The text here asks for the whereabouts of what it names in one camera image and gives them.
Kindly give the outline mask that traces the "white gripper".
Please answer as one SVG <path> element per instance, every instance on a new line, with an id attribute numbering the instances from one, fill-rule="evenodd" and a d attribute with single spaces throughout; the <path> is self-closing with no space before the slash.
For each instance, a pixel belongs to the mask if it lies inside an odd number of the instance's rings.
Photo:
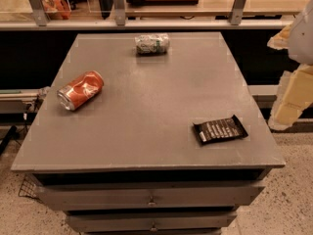
<path id="1" fill-rule="evenodd" d="M 295 71 L 284 71 L 278 85 L 268 125 L 274 130 L 286 130 L 313 104 L 313 0 L 272 36 L 267 46 L 275 50 L 289 48 L 289 57 L 300 65 Z"/>

